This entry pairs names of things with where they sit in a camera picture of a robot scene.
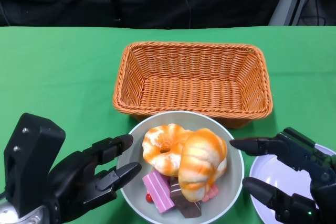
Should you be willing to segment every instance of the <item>green tabletop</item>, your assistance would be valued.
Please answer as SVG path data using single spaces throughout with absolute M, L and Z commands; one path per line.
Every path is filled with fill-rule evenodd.
M 253 44 L 265 54 L 274 111 L 231 131 L 234 137 L 273 136 L 292 126 L 336 150 L 336 27 L 251 27 L 205 30 L 114 28 L 0 29 L 0 150 L 22 113 L 52 119 L 66 131 L 57 161 L 105 137 L 128 133 L 137 122 L 118 113 L 112 94 L 123 48 L 134 41 L 206 41 Z M 0 174 L 4 174 L 0 158 Z M 248 176 L 253 157 L 244 154 Z M 104 165 L 106 169 L 115 165 Z M 4 175 L 0 188 L 5 185 Z M 121 193 L 80 223 L 142 224 Z M 241 193 L 217 222 L 261 223 Z

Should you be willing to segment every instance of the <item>wicker basket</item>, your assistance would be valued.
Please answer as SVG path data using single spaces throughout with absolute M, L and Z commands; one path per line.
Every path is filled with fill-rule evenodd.
M 273 108 L 263 53 L 255 46 L 136 42 L 123 52 L 113 94 L 119 112 L 138 120 L 193 111 L 240 128 Z

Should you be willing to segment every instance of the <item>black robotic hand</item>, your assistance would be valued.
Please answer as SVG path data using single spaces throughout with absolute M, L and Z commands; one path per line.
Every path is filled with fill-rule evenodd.
M 17 223 L 35 215 L 41 223 L 75 220 L 116 199 L 116 191 L 142 168 L 134 162 L 95 174 L 98 165 L 131 147 L 132 135 L 122 135 L 74 152 L 50 170 L 64 140 L 65 132 L 49 119 L 28 113 L 19 119 L 4 152 L 7 201 L 0 204 L 0 209 L 10 205 L 15 210 L 10 214 L 17 215 Z M 47 209 L 47 214 L 40 214 L 41 208 Z
M 244 178 L 243 188 L 274 210 L 277 221 L 286 224 L 336 223 L 336 155 L 322 153 L 315 148 L 314 141 L 290 127 L 272 138 L 253 137 L 230 143 L 249 156 L 273 154 L 292 169 L 309 173 L 310 191 L 315 201 L 298 194 L 289 196 L 256 178 Z

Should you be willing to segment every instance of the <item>donut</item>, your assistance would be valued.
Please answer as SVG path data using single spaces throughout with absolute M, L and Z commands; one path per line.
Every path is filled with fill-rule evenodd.
M 142 156 L 159 173 L 177 177 L 183 144 L 191 134 L 192 131 L 173 123 L 154 127 L 142 141 Z
M 202 200 L 216 179 L 226 170 L 225 141 L 209 129 L 192 133 L 181 152 L 179 183 L 191 202 Z

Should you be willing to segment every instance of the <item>pink candy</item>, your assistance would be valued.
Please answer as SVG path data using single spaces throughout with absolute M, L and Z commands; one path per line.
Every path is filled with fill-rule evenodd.
M 212 199 L 218 194 L 219 194 L 219 189 L 216 186 L 216 184 L 213 184 L 210 190 L 206 193 L 205 197 L 202 199 L 202 202 L 207 202 L 208 200 Z
M 170 187 L 167 176 L 161 175 L 158 171 L 154 170 L 144 176 L 142 180 L 159 213 L 166 212 L 175 206 L 170 199 Z

